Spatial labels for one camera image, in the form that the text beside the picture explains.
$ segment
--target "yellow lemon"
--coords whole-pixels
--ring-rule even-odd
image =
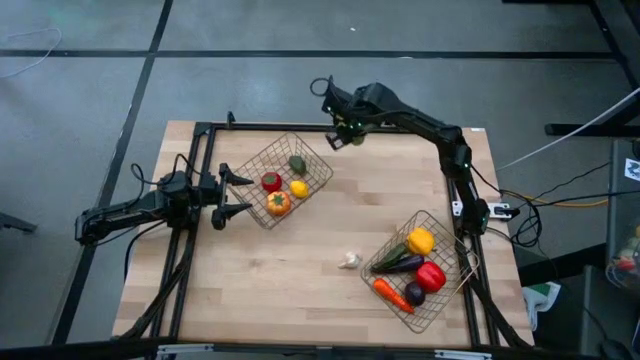
[[[309,186],[300,180],[292,181],[289,190],[298,199],[304,199],[309,196]]]

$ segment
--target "yellow bell pepper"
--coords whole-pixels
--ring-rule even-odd
[[[428,255],[435,244],[433,234],[420,227],[413,229],[407,236],[407,245],[414,254]]]

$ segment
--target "garlic bulb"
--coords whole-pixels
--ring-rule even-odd
[[[348,253],[346,253],[344,255],[344,259],[342,261],[342,263],[340,265],[338,265],[338,268],[340,269],[355,269],[358,267],[358,265],[360,265],[360,263],[362,262],[362,256],[349,251]]]

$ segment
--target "carrot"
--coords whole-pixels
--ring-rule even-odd
[[[409,303],[402,298],[397,292],[395,292],[389,284],[384,281],[384,279],[377,278],[373,282],[373,288],[376,290],[380,296],[391,301],[395,306],[399,307],[400,310],[408,312],[409,314],[413,314],[413,308]]]

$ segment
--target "white cable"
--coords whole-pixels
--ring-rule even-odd
[[[31,65],[27,65],[27,66],[23,67],[22,69],[16,70],[16,71],[14,71],[12,73],[8,73],[6,75],[0,75],[0,79],[6,79],[6,78],[10,78],[12,76],[16,76],[16,75],[18,75],[18,74],[20,74],[22,72],[25,72],[25,71],[31,69],[34,66],[40,64],[41,62],[44,61],[44,59],[47,58],[47,56],[49,56],[49,54],[51,54],[51,51],[53,51],[53,49],[55,49],[60,44],[60,41],[62,41],[62,31],[60,31],[60,29],[58,29],[58,28],[46,28],[46,29],[41,29],[41,30],[36,30],[36,31],[29,31],[29,32],[25,32],[25,33],[11,34],[11,35],[7,35],[6,36],[7,39],[10,39],[10,38],[13,38],[13,37],[27,36],[27,35],[37,34],[37,33],[45,32],[45,31],[56,31],[58,33],[58,40],[56,41],[56,43],[52,47],[49,48],[49,51],[47,51],[47,53],[42,58],[40,58],[38,61],[34,62]]]
[[[564,139],[567,139],[567,138],[579,133],[580,131],[582,131],[582,129],[586,128],[587,126],[589,126],[589,125],[591,125],[591,124],[593,124],[595,122],[598,122],[598,121],[600,121],[600,120],[602,120],[604,118],[609,118],[612,112],[616,111],[625,102],[627,102],[627,100],[629,100],[630,98],[632,98],[633,96],[635,96],[639,92],[640,92],[640,88],[635,89],[631,94],[627,95],[624,99],[620,100],[617,104],[613,105],[608,110],[606,110],[602,114],[598,115],[598,117],[596,117],[595,119],[589,121],[588,123],[582,125],[581,127],[577,128],[576,130],[572,131],[571,133],[561,137],[560,139],[558,139],[556,141],[553,141],[553,142],[551,142],[551,143],[539,148],[538,150],[530,152],[529,154],[527,154],[527,155],[525,155],[525,156],[523,156],[523,157],[521,157],[521,158],[519,158],[519,159],[517,159],[515,161],[512,161],[512,162],[508,163],[507,165],[504,165],[504,166],[501,166],[501,167],[497,168],[496,171],[504,170],[504,169],[508,168],[509,166],[512,166],[512,165],[515,165],[515,164],[521,162],[522,160],[528,159],[531,156],[533,156],[533,155],[535,155],[535,154],[537,154],[537,153],[539,153],[541,151],[544,151],[544,150],[552,147],[553,145],[559,143],[560,141],[562,141]]]

